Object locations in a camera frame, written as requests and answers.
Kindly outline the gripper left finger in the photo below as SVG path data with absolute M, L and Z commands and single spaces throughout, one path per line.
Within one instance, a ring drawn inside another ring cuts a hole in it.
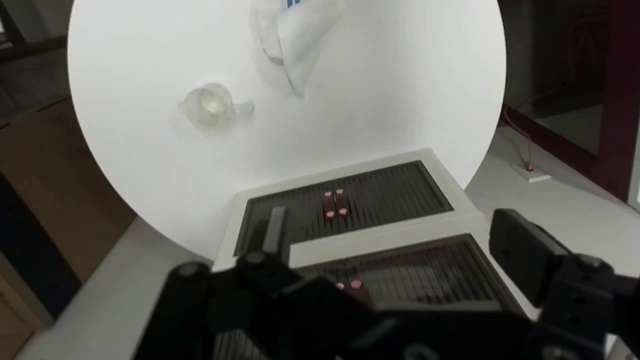
M 212 360 L 218 335 L 240 330 L 270 360 L 334 360 L 349 351 L 351 298 L 288 266 L 289 212 L 275 207 L 251 233 L 257 249 L 230 269 L 186 262 L 169 272 L 134 360 Z

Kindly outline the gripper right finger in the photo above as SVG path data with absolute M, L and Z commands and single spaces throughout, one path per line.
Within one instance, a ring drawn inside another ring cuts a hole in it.
M 489 251 L 540 311 L 530 339 L 542 351 L 604 351 L 608 335 L 640 351 L 640 277 L 571 251 L 509 208 L 493 212 Z

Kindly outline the dark mesh cabinet door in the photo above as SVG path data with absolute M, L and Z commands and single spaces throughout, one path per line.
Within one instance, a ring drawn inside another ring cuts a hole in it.
M 242 255 L 249 248 L 254 227 L 260 221 L 269 221 L 272 209 L 276 207 L 287 209 L 285 235 L 291 244 L 338 234 L 339 219 L 326 219 L 323 207 L 323 198 L 331 191 L 325 186 L 306 186 L 250 198 L 233 255 Z
M 522 310 L 470 234 L 354 257 L 339 274 L 344 283 L 360 281 L 376 305 L 487 301 L 510 312 Z
M 343 190 L 347 215 L 325 219 L 322 236 L 452 212 L 455 208 L 420 161 L 338 178 L 329 187 Z

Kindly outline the white cabinet with mesh doors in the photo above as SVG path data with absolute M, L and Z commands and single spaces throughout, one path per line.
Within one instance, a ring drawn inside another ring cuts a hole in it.
M 499 269 L 498 264 L 490 257 L 489 220 L 473 205 L 473 202 L 465 194 L 462 187 L 460 187 L 454 177 L 447 171 L 445 166 L 441 164 L 434 152 L 428 148 L 384 157 L 374 161 L 361 162 L 342 168 L 335 168 L 333 170 L 316 172 L 305 176 L 291 177 L 279 182 L 253 187 L 236 193 L 231 202 L 230 219 L 227 223 L 224 237 L 222 237 L 217 258 L 212 267 L 213 271 L 218 272 L 231 268 L 239 256 L 244 255 L 248 250 L 258 246 L 256 240 L 251 240 L 249 248 L 247 248 L 244 253 L 238 256 L 234 255 L 239 230 L 243 221 L 243 214 L 249 199 L 308 186 L 322 186 L 329 189 L 332 183 L 340 178 L 368 173 L 370 171 L 398 166 L 413 161 L 419 161 L 425 166 L 436 184 L 454 207 L 453 211 L 423 218 L 407 219 L 378 227 L 349 231 L 338 235 L 329 235 L 293 244 L 287 239 L 286 226 L 285 240 L 290 246 L 290 267 L 306 278 L 323 277 L 334 283 L 343 283 L 348 286 L 350 283 L 347 284 L 343 282 L 339 272 L 345 269 L 346 261 L 349 259 L 469 234 L 477 242 L 480 250 L 489 260 L 490 265 L 496 270 L 501 280 L 503 280 L 521 306 L 521 312 L 515 313 L 526 314 L 530 317 L 537 316 L 537 310 L 534 310 L 533 306 L 528 303 L 516 285 L 508 279 L 505 272 Z M 406 300 L 384 301 L 381 304 L 375 304 L 373 300 L 373 304 L 376 306 L 403 305 L 405 303 L 427 305 L 427 303 Z M 474 303 L 489 303 L 490 305 L 498 306 L 501 310 L 507 310 L 503 309 L 500 304 L 494 301 L 461 301 L 450 303 L 450 305 L 473 305 Z M 449 304 L 428 305 L 443 306 Z

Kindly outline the dark red cabinet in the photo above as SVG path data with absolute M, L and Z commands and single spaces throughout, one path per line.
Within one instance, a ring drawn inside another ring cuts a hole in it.
M 497 0 L 501 121 L 627 202 L 640 129 L 640 0 Z

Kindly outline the white floor socket plate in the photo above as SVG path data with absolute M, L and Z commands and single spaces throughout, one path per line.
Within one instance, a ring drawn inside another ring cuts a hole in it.
M 532 164 L 528 164 L 528 162 L 512 164 L 510 168 L 527 183 L 543 182 L 553 178 L 550 174 L 540 170 Z

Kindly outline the brown cardboard box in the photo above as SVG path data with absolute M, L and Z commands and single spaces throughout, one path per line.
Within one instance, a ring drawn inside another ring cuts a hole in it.
M 0 171 L 81 283 L 137 216 L 99 168 L 70 98 L 0 127 Z

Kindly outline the clear plastic measuring cup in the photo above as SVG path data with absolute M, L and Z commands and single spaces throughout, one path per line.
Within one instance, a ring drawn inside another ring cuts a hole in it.
M 253 116 L 254 102 L 234 102 L 222 84 L 210 83 L 190 91 L 177 105 L 179 114 L 199 130 L 211 130 L 229 121 Z

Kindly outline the white cloth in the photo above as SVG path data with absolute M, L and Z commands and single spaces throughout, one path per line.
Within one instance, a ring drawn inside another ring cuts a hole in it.
M 262 53 L 302 97 L 323 43 L 347 0 L 251 0 L 250 21 Z

